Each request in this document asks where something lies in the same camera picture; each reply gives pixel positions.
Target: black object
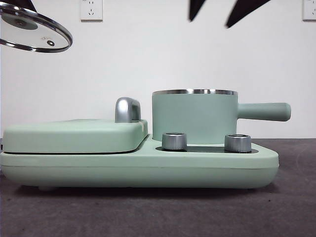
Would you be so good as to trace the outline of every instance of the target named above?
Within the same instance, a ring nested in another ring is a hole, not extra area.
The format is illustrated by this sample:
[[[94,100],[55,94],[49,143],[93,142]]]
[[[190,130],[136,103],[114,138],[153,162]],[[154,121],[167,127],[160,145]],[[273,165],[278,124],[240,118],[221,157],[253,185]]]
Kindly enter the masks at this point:
[[[5,2],[7,4],[12,4],[15,6],[19,6],[21,8],[26,8],[28,10],[36,12],[35,7],[34,7],[33,3],[31,2],[31,0],[2,0],[2,2]]]
[[[227,20],[226,26],[229,28],[270,0],[237,0],[235,6]]]
[[[182,150],[169,150],[164,149],[163,147],[156,147],[156,150],[163,152],[198,152],[198,153],[239,153],[239,152],[230,152],[226,151],[224,147],[202,147],[202,146],[187,146],[186,149]],[[243,154],[253,154],[258,153],[258,150],[252,149],[250,152]]]
[[[198,11],[201,9],[203,3],[205,0],[191,0],[190,1],[190,21],[193,21],[196,15],[198,14]]]

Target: saucepan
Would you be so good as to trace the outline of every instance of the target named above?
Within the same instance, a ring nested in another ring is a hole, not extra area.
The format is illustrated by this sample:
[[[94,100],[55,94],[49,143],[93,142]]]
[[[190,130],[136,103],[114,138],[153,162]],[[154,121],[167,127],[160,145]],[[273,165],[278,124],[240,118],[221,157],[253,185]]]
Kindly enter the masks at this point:
[[[288,121],[287,103],[239,104],[238,93],[216,89],[178,89],[153,93],[153,139],[186,133],[189,144],[222,144],[236,134],[238,119]]]

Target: wall socket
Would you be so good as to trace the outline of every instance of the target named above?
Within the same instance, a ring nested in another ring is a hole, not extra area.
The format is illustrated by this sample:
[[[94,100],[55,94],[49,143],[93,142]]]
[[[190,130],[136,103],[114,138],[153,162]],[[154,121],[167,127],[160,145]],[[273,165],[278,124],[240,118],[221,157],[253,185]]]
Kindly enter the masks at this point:
[[[316,21],[316,0],[303,0],[303,21]]]
[[[81,21],[102,21],[103,0],[81,0]]]

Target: glass lid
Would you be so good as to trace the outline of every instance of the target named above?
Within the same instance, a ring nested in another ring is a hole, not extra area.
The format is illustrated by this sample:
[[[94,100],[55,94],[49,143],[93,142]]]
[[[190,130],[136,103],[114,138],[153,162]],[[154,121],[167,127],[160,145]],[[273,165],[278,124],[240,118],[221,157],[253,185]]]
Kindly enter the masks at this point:
[[[35,11],[0,1],[0,44],[33,52],[55,53],[73,43],[70,32]]]

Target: dark gray carpet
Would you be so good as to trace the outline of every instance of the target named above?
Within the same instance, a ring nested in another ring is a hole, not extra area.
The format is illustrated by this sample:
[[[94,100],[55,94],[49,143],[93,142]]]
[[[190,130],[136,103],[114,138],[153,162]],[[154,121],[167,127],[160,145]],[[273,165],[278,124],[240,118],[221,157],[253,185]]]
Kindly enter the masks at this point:
[[[1,237],[315,237],[316,139],[257,139],[279,153],[256,190],[61,188],[1,176]]]

